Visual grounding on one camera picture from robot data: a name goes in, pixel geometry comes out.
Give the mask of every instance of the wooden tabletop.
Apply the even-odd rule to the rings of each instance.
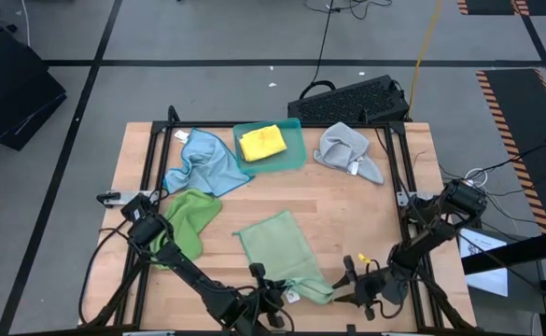
[[[146,157],[150,123],[129,123],[121,144],[113,189],[138,190]],[[204,129],[216,134],[233,150],[231,128]],[[412,156],[413,171],[420,191],[439,193],[441,174],[436,152],[425,123],[407,123],[407,138]],[[313,249],[318,265],[330,284],[343,276],[343,256],[351,255],[356,266],[357,254],[378,259],[385,265],[391,246],[401,240],[398,214],[388,157],[379,145],[374,129],[357,129],[371,141],[369,156],[376,162],[383,176],[383,186],[374,185],[359,176],[330,169],[314,161],[313,150],[318,148],[323,129],[304,129],[303,137],[308,153],[306,164],[298,171],[257,175],[248,184],[224,195],[223,208],[201,233],[203,255],[196,260],[208,276],[227,286],[254,285],[247,269],[248,263],[237,237],[231,233],[278,214],[291,211]],[[152,169],[150,186],[154,188],[163,136],[159,137]],[[168,167],[181,165],[183,144],[172,140]],[[399,150],[394,135],[400,175],[405,180]],[[161,204],[161,212],[174,197]],[[113,228],[122,221],[120,207],[105,210],[103,228]],[[99,240],[107,235],[102,232]],[[118,237],[110,239],[96,258],[91,272],[84,312],[92,318],[108,301],[119,285],[127,254],[126,242]],[[445,243],[431,253],[436,281],[449,296],[451,304],[471,324],[475,318],[469,299],[468,287],[461,266],[455,240]],[[421,287],[425,305],[426,323],[432,319],[424,287]],[[125,321],[131,321],[136,289],[131,290]],[[308,300],[286,304],[297,331],[345,331],[346,324],[354,324],[358,331],[416,331],[411,295],[403,311],[390,320],[381,318],[367,321],[362,309],[347,303],[317,305]],[[392,314],[398,307],[385,302],[385,313]],[[260,319],[265,326],[266,318]],[[207,313],[200,297],[173,272],[150,269],[142,329],[211,329],[220,326]]]

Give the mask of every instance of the cloth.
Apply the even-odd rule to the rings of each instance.
[[[288,211],[233,235],[239,236],[249,263],[264,265],[266,279],[287,280],[289,289],[319,304],[332,298],[332,287],[318,269],[315,255]]]
[[[268,158],[287,149],[277,125],[263,127],[242,135],[239,145],[248,162]]]
[[[381,171],[367,154],[370,141],[344,123],[337,122],[322,133],[319,146],[320,149],[314,150],[318,163],[384,184]]]
[[[183,166],[170,169],[164,177],[163,185],[170,193],[194,188],[219,197],[252,179],[240,172],[227,146],[208,132],[191,130],[181,160]]]
[[[169,203],[167,212],[163,216],[173,227],[175,243],[189,259],[196,259],[202,254],[202,241],[199,234],[218,214],[221,207],[219,199],[197,189],[188,189]],[[162,232],[150,242],[150,251],[157,253],[167,241],[165,233]]]

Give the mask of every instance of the white label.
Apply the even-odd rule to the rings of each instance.
[[[175,132],[174,134],[174,137],[176,137],[177,139],[181,140],[182,143],[185,144],[184,140],[188,140],[188,136],[189,136],[189,133],[185,133],[181,130]]]
[[[353,161],[347,166],[347,173],[350,175],[357,175],[357,168],[359,168],[359,162]]]
[[[499,241],[498,239],[488,237],[468,229],[462,229],[459,234],[468,238],[484,251],[507,245],[507,243],[503,241]],[[459,249],[459,255],[461,258],[471,256],[476,253],[481,253],[476,246],[470,244],[467,240],[461,237],[459,237]],[[507,269],[501,268],[493,271],[466,275],[466,282],[470,287],[485,290],[503,297],[507,297],[509,295]]]
[[[298,292],[294,291],[293,289],[285,292],[285,297],[287,298],[288,303],[293,303],[300,300],[300,294],[298,294]]]

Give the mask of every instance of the green cloth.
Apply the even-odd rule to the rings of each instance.
[[[332,299],[332,287],[318,269],[316,256],[290,212],[284,211],[233,235],[239,236],[249,263],[264,265],[266,279],[287,280],[289,289],[319,304]]]
[[[177,195],[163,215],[173,226],[175,243],[186,257],[196,259],[202,254],[200,232],[218,214],[222,207],[219,199],[197,189],[188,189]],[[150,243],[157,253],[167,241],[164,232]]]

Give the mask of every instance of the yellow tag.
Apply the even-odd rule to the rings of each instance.
[[[357,257],[364,263],[371,263],[372,262],[372,259],[364,256],[363,254],[358,254]]]

